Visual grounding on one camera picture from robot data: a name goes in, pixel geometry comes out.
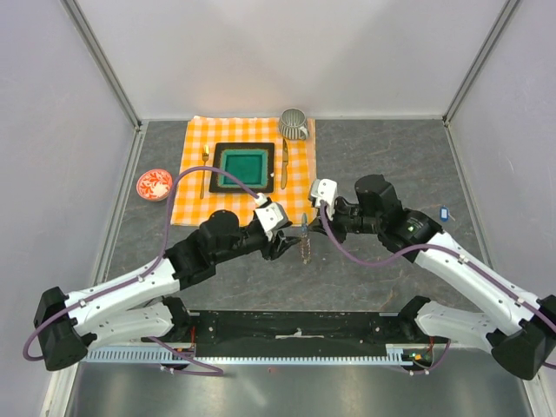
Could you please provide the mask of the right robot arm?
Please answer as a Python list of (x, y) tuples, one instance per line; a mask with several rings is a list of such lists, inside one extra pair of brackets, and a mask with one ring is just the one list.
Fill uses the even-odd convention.
[(414, 297), (402, 310), (398, 331), (406, 341), (432, 336), (489, 353), (508, 373), (532, 380), (555, 349), (555, 297), (540, 297), (508, 281), (466, 251), (428, 215), (406, 208), (383, 175), (366, 175), (354, 185), (357, 201), (337, 193), (336, 182), (316, 179), (308, 199), (318, 210), (310, 230), (341, 248), (347, 235), (376, 235), (390, 257), (378, 268), (405, 258), (448, 283), (479, 312), (448, 308)]

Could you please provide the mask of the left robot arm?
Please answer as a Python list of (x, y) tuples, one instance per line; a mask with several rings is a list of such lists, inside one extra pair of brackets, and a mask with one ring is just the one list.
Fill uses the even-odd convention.
[(58, 371), (78, 363), (91, 349), (121, 341), (150, 336), (183, 341), (191, 322), (176, 293), (211, 278), (225, 261), (254, 252), (266, 261), (280, 258), (300, 241), (284, 234), (290, 224), (276, 204), (256, 209), (246, 226), (233, 212), (218, 210), (134, 271), (68, 294), (50, 288), (41, 295), (30, 337), (41, 353), (25, 351), (23, 356)]

